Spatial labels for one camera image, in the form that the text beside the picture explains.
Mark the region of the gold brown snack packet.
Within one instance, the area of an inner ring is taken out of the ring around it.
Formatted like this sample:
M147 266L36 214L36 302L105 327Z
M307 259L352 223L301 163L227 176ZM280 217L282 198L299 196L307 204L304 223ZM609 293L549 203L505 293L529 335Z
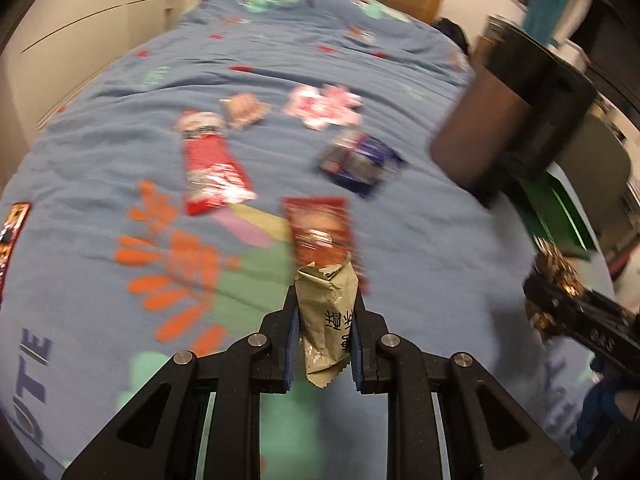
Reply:
M534 242L536 256L523 284L524 309L529 325L545 344L568 335L586 288L558 246L541 237L535 237Z

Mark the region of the beige snack packet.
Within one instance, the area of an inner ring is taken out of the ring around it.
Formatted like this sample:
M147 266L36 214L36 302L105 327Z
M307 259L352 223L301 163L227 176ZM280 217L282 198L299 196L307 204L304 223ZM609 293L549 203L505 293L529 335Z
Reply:
M326 388L349 363L358 285L350 256L341 264L297 270L294 286L305 373L317 388Z

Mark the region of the orange-brown snack packet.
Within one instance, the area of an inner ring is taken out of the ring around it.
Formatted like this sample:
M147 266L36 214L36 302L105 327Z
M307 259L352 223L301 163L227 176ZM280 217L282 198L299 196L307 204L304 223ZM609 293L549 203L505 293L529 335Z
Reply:
M349 256L359 288L367 295L369 280L352 232L348 200L340 196L285 197L281 204L292 234L296 266L337 266Z

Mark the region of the tall red white snack bag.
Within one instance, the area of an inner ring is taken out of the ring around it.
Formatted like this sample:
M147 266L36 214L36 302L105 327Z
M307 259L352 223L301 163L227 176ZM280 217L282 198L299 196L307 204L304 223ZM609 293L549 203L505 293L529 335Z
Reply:
M175 123L182 140L184 206L189 216L257 197L248 174L231 154L224 128L218 114L197 110L187 110Z

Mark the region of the blue white snack packet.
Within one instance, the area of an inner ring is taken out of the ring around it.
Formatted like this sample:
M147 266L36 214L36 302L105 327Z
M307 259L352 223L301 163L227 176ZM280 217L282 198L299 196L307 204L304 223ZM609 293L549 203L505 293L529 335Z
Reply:
M345 129L319 156L317 167L341 188L369 198L406 169L408 162L376 136Z

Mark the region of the pink white snack packet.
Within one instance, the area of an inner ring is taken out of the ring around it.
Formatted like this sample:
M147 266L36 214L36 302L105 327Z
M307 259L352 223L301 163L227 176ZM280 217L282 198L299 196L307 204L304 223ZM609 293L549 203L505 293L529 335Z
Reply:
M345 87L325 84L316 88L303 84L292 90L283 111L298 117L306 128L320 131L329 126L360 125L360 106L360 96Z

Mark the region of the green tray box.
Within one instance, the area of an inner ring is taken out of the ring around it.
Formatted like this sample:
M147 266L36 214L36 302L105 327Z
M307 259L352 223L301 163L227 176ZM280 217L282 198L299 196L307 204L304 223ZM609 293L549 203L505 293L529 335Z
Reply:
M597 245L563 183L550 172L511 183L509 200L532 240L541 238L567 258L589 260Z

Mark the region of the blue patterned duvet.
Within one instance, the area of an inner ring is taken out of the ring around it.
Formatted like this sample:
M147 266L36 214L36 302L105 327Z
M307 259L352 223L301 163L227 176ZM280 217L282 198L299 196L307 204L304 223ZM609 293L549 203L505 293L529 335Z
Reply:
M534 246L515 207L480 206L427 156L471 77L449 38L372 0L204 0L53 117L1 195L3 212L32 204L1 301L1 407L43 474L60 478L176 351L227 348L280 308L285 197L346 198L366 306L427 352L472 353L567 450L590 353L529 326ZM360 96L361 124L285 114L303 84ZM243 92L270 112L235 130L221 100ZM187 110L224 120L254 200L186 213ZM345 129L408 167L369 198L336 185L317 165Z

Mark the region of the dark snack packet at edge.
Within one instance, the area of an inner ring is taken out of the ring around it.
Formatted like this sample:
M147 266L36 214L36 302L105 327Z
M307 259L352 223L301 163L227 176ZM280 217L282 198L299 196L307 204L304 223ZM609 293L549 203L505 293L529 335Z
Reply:
M32 204L29 202L14 203L6 215L1 229L0 240L0 295L3 295L11 257L21 230L28 218Z

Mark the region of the small pink striped wrapper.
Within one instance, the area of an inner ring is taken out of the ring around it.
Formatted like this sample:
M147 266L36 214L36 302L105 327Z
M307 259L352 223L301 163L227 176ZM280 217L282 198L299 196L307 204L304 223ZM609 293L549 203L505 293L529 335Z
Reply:
M221 100L227 122L232 129L242 130L260 122L270 112L270 105L259 101L253 93L238 93Z

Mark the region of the white wardrobe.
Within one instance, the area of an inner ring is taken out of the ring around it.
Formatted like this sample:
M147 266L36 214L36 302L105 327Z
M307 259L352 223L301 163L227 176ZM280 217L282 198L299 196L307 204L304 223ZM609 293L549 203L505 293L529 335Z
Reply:
M1 55L1 166L12 170L42 123L111 62L160 34L166 0L36 0Z

